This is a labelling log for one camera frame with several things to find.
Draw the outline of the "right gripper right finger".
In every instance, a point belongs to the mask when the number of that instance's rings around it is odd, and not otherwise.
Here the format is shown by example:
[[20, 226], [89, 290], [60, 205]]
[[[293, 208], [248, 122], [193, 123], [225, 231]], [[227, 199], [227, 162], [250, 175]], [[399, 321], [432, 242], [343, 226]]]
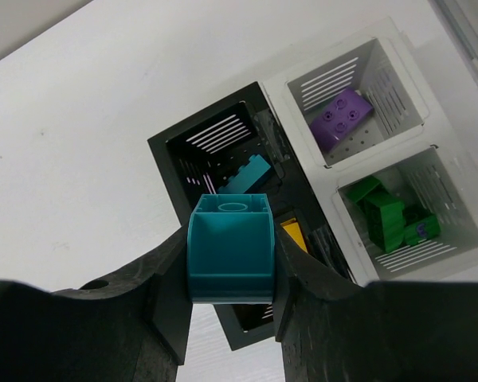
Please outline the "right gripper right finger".
[[478, 381], [478, 283], [358, 286], [276, 234], [288, 381]]

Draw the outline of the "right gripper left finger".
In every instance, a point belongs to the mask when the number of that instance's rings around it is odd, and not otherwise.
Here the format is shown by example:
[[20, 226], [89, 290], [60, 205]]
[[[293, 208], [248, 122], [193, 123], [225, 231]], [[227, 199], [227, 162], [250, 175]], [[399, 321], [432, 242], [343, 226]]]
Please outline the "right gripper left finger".
[[173, 381], [192, 304], [186, 228], [79, 289], [0, 280], [0, 381]]

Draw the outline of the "yellow curved lego piece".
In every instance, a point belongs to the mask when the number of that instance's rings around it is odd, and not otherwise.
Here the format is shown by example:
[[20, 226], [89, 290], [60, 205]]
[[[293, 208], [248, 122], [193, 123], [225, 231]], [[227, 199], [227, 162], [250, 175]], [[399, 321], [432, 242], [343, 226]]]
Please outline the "yellow curved lego piece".
[[308, 253], [308, 248], [304, 240], [304, 235], [301, 230], [300, 224], [296, 218], [291, 218], [281, 223], [281, 227], [286, 231], [287, 234], [297, 243], [297, 245], [306, 253]]

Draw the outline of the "teal curved lego piece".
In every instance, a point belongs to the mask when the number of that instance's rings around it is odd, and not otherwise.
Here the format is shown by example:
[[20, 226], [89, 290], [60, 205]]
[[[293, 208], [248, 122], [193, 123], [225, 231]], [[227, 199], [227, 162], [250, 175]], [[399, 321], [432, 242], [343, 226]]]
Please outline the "teal curved lego piece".
[[201, 304], [268, 304], [275, 287], [275, 224], [268, 197], [203, 194], [187, 233], [187, 282]]

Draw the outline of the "small green lego brick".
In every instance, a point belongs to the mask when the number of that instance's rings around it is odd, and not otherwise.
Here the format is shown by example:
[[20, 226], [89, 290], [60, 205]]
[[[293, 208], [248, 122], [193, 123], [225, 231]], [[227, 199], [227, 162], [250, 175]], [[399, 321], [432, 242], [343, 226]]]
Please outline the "small green lego brick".
[[426, 214], [412, 219], [406, 224], [403, 231], [404, 243], [409, 246], [415, 246], [440, 234], [441, 226], [434, 214]]

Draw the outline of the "teal lego brick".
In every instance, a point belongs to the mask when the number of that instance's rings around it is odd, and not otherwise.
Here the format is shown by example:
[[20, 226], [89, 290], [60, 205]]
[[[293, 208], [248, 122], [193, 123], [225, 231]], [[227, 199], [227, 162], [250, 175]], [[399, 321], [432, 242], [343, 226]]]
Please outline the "teal lego brick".
[[218, 189], [220, 194], [251, 193], [262, 185], [272, 172], [271, 165], [259, 154], [249, 158], [245, 166], [240, 166], [236, 175], [229, 178], [225, 186]]

